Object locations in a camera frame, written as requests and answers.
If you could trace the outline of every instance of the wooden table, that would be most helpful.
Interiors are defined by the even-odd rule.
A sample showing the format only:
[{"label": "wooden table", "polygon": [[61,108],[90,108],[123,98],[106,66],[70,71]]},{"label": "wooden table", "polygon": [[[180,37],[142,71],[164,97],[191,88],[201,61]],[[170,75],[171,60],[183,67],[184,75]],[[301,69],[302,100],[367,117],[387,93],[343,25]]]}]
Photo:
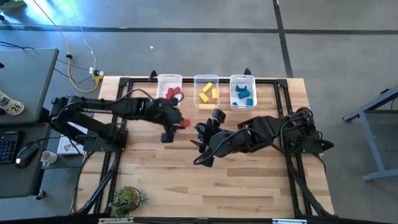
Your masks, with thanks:
[{"label": "wooden table", "polygon": [[[99,98],[114,100],[120,77],[105,77]],[[309,107],[304,80],[287,79],[293,110]],[[153,97],[157,84],[135,83]],[[149,203],[133,211],[134,217],[224,217],[224,218],[293,218],[292,199],[284,155],[267,147],[252,154],[232,154],[216,158],[213,168],[193,165],[199,155],[190,140],[197,140],[194,125],[211,117],[212,110],[197,110],[193,104],[193,83],[183,83],[185,99],[180,110],[192,126],[178,130],[174,142],[162,144],[163,127],[145,121],[128,121],[129,137],[119,166],[116,188],[126,185],[138,188],[149,196]],[[220,84],[220,109],[226,113],[221,127],[234,130],[236,125],[255,116],[278,117],[272,85],[257,84],[256,109],[234,112],[229,108],[229,86]],[[135,91],[133,96],[143,96]],[[96,114],[104,123],[111,116]],[[100,179],[103,152],[96,152],[87,161],[78,188],[77,207],[92,194]],[[333,207],[322,163],[313,155],[303,154],[309,189],[330,213]],[[300,207],[304,211],[301,190]],[[108,197],[104,191],[101,211]]]}]

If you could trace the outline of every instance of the potted plant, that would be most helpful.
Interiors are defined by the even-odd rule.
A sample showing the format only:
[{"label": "potted plant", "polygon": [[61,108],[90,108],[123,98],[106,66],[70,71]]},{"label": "potted plant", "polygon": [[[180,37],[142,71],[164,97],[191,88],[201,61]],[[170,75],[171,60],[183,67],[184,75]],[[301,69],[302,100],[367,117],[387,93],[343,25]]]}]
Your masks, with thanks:
[{"label": "potted plant", "polygon": [[136,188],[127,186],[123,189],[115,190],[113,201],[109,203],[109,207],[113,209],[113,215],[116,218],[123,218],[129,215],[138,207],[147,203],[146,194],[141,195]]}]

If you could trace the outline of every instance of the gray metal stand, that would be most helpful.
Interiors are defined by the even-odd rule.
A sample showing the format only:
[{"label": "gray metal stand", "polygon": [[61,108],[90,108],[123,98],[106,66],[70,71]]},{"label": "gray metal stand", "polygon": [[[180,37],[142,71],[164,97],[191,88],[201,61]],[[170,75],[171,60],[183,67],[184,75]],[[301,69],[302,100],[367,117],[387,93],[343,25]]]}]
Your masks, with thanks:
[{"label": "gray metal stand", "polygon": [[[385,177],[392,177],[392,176],[398,175],[398,169],[385,169],[382,159],[380,157],[379,149],[377,148],[377,144],[376,144],[377,142],[375,141],[376,130],[374,130],[372,132],[371,126],[369,125],[369,115],[370,114],[372,114],[373,119],[378,119],[375,117],[375,115],[378,115],[379,119],[385,119],[386,115],[391,115],[391,114],[398,115],[397,111],[376,110],[380,106],[385,105],[386,103],[390,102],[391,100],[393,100],[397,97],[398,97],[398,86],[394,87],[393,89],[382,92],[376,99],[370,101],[369,103],[360,107],[360,109],[343,117],[343,120],[346,123],[349,123],[350,121],[352,121],[355,118],[361,118],[365,132],[366,132],[366,138],[368,139],[368,143],[369,143],[369,146],[371,147],[374,160],[376,161],[377,169],[379,170],[378,172],[373,172],[368,175],[363,175],[363,180],[374,180],[374,179],[381,179],[381,178],[385,178]],[[395,116],[393,118],[390,117],[389,121],[384,124],[389,125],[390,123],[394,123],[394,122],[398,123],[397,120],[398,120],[398,116]]]}]

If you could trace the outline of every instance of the yellow block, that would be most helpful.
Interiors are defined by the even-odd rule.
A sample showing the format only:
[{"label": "yellow block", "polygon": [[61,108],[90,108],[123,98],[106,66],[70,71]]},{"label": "yellow block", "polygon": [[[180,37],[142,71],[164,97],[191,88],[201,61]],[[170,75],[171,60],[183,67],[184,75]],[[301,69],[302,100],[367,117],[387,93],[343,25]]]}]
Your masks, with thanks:
[{"label": "yellow block", "polygon": [[212,89],[211,97],[212,97],[213,100],[217,100],[217,98],[218,98],[218,90],[216,88]]},{"label": "yellow block", "polygon": [[209,101],[209,98],[206,96],[205,93],[200,93],[199,96],[201,100],[203,100],[203,102],[207,103]]},{"label": "yellow block", "polygon": [[206,93],[212,86],[212,83],[207,83],[205,87],[203,87],[202,92]]},{"label": "yellow block", "polygon": [[204,104],[204,103],[199,104],[199,109],[213,110],[215,108],[216,108],[216,105]]}]

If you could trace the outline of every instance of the concrete floor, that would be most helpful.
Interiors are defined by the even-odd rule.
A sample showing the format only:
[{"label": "concrete floor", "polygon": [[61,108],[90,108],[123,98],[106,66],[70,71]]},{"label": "concrete floor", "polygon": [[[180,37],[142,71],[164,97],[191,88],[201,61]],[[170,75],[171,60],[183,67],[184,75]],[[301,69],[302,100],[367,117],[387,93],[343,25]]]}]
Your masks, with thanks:
[{"label": "concrete floor", "polygon": [[[272,0],[69,2],[79,17],[78,22],[66,0],[38,1],[61,26],[277,28]],[[285,29],[398,29],[393,10],[398,3],[393,0],[279,0],[279,4]],[[5,15],[5,26],[50,25],[31,4]],[[64,35],[74,65],[91,67],[93,59],[81,33]],[[286,77],[279,34],[86,32],[85,35],[94,49],[97,67],[104,68],[106,75],[148,75],[155,69],[158,73],[186,76],[199,73],[230,76],[249,67],[256,77]],[[335,213],[341,217],[398,223],[398,177],[363,182],[363,174],[376,171],[370,148],[360,122],[345,124],[341,120],[384,89],[397,85],[396,37],[327,33],[285,37],[293,76],[305,79],[317,127],[325,139],[335,143],[325,153],[324,160]],[[2,30],[0,40],[35,48],[56,47],[60,49],[59,59],[65,60],[65,45],[57,32]],[[57,68],[66,72],[62,63],[57,63]],[[73,69],[72,74],[76,80],[88,76],[79,69]],[[84,82],[80,86],[89,89],[93,84]],[[50,106],[53,97],[62,95],[81,94],[67,78],[54,72],[45,107]],[[98,90],[85,96],[95,98]],[[56,145],[56,141],[50,142],[50,147]],[[49,196],[39,202],[33,198],[0,200],[0,219],[67,214],[76,176],[77,169],[46,171],[42,188]]]}]

